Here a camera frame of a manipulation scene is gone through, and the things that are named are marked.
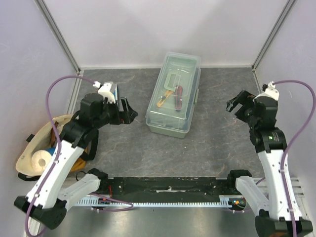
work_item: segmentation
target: white paper roll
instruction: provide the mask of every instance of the white paper roll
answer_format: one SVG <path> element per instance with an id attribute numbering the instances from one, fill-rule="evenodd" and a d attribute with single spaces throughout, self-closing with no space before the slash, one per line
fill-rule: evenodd
<path id="1" fill-rule="evenodd" d="M 48 166 L 51 158 L 51 154 L 45 150 L 35 152 L 31 158 L 31 164 L 34 171 L 43 172 Z"/>

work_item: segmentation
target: marbled gray surface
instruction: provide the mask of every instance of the marbled gray surface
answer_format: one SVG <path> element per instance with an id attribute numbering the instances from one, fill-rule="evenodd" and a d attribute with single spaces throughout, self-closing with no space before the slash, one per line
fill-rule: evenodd
<path id="1" fill-rule="evenodd" d="M 216 176 L 226 177 L 231 169 L 248 169 L 253 176 L 263 170 L 249 140 L 247 124 L 226 112 L 226 101 L 242 89 L 258 94 L 250 68 L 203 68 L 198 102 L 191 129 L 185 139 L 151 133 L 145 114 L 159 69 L 110 69 L 85 71 L 99 82 L 114 81 L 120 95 L 128 98 L 139 116 L 130 125 L 106 125 L 100 129 L 96 167 L 110 176 Z M 94 92 L 83 81 L 77 100 Z"/>

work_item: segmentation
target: white wall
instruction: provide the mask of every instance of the white wall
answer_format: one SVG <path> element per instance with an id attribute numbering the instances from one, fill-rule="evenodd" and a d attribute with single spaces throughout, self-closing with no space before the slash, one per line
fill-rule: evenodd
<path id="1" fill-rule="evenodd" d="M 168 51 L 203 66 L 252 65 L 286 0 L 45 0 L 81 67 L 160 67 Z"/>
<path id="2" fill-rule="evenodd" d="M 47 122 L 48 87 L 74 74 L 33 0 L 0 4 L 0 73 L 0 236 L 19 237 L 25 214 L 13 203 L 31 184 L 17 178 L 15 163 L 25 139 Z M 50 100 L 53 115 L 66 111 L 73 82 L 60 84 Z"/>
<path id="3" fill-rule="evenodd" d="M 316 1 L 300 0 L 294 5 L 271 48 L 259 65 L 261 83 L 284 79 L 302 80 L 316 90 Z M 305 122 L 312 97 L 301 85 L 281 84 L 277 126 L 289 142 Z M 299 177 L 316 221 L 316 116 L 289 152 L 290 171 Z"/>

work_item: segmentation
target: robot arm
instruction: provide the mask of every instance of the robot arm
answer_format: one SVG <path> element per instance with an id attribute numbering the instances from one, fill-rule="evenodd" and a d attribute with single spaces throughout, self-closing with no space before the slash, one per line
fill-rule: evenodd
<path id="1" fill-rule="evenodd" d="M 312 223 L 303 220 L 297 205 L 293 188 L 290 185 L 290 175 L 285 158 L 284 170 L 281 170 L 281 160 L 287 147 L 284 133 L 275 127 L 277 102 L 279 93 L 273 81 L 263 86 L 263 93 L 254 96 L 242 91 L 237 97 L 227 102 L 226 110 L 231 112 L 238 104 L 242 107 L 235 113 L 236 117 L 247 123 L 250 130 L 250 141 L 255 146 L 256 153 L 263 166 L 268 186 L 269 199 L 259 190 L 249 176 L 236 178 L 236 189 L 247 200 L 256 215 L 256 230 L 259 237 L 292 236 L 290 210 L 288 207 L 281 172 L 284 172 L 289 184 L 289 194 L 299 236 L 305 236 L 313 231 Z"/>
<path id="2" fill-rule="evenodd" d="M 50 229 L 55 229 L 63 221 L 69 209 L 87 194 L 106 185 L 108 175 L 92 169 L 78 182 L 60 190 L 73 164 L 82 155 L 88 144 L 98 136 L 98 129 L 106 124 L 130 124 L 138 115 L 129 106 L 126 98 L 121 98 L 123 110 L 118 106 L 118 89 L 113 82 L 94 84 L 98 93 L 86 95 L 80 104 L 80 110 L 64 125 L 60 134 L 61 152 L 57 161 L 57 148 L 52 160 L 35 186 L 26 196 L 19 196 L 14 205 L 27 212 L 31 200 L 36 197 L 30 216 Z M 48 170 L 55 165 L 48 179 L 43 179 Z M 36 194 L 39 186 L 42 189 Z"/>

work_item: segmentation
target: transparent plastic box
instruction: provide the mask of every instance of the transparent plastic box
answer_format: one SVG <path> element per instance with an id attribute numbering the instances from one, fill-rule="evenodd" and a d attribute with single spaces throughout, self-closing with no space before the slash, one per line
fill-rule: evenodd
<path id="1" fill-rule="evenodd" d="M 198 98 L 200 57 L 167 53 L 146 113 L 152 132 L 184 138 Z"/>

